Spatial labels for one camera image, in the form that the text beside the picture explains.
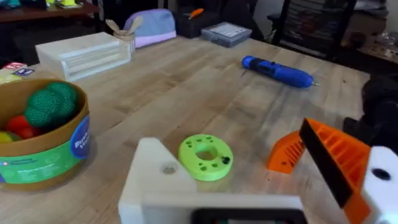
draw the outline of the plastic storage box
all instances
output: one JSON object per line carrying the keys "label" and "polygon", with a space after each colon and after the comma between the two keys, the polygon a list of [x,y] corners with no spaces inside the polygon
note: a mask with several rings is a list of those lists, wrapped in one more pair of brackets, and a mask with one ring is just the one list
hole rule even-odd
{"label": "plastic storage box", "polygon": [[252,30],[229,22],[222,22],[215,26],[201,30],[201,36],[212,43],[223,47],[233,47],[250,37]]}

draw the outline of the purple pouch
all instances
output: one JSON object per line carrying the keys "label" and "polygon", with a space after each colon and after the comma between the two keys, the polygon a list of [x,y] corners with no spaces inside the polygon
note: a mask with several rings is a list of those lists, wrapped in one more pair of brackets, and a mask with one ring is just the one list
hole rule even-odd
{"label": "purple pouch", "polygon": [[136,12],[129,17],[124,24],[124,30],[131,27],[133,20],[141,16],[142,25],[135,31],[135,47],[161,42],[177,36],[175,32],[175,22],[172,13],[167,9],[152,9],[148,11]]}

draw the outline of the orange bracket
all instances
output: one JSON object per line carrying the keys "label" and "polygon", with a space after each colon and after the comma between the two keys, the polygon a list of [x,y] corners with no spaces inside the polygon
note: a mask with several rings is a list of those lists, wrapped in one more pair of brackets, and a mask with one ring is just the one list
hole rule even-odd
{"label": "orange bracket", "polygon": [[362,223],[371,212],[361,196],[371,148],[340,130],[305,118],[299,131],[275,144],[267,168],[292,173],[305,148],[348,220],[353,224]]}

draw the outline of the white wooden crate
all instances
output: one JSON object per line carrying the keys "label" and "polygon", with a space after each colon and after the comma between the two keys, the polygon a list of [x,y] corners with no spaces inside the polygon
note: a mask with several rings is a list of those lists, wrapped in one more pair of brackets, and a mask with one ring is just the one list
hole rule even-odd
{"label": "white wooden crate", "polygon": [[36,45],[40,64],[66,81],[75,81],[131,60],[130,45],[104,32]]}

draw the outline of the cordless screwdriver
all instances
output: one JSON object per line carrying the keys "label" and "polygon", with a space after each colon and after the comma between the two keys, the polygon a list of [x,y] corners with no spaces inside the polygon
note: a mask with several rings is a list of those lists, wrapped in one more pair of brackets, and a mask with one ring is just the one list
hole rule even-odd
{"label": "cordless screwdriver", "polygon": [[246,69],[257,71],[297,88],[308,88],[312,85],[320,86],[320,84],[313,79],[312,75],[307,72],[253,56],[244,57],[242,59],[242,65]]}

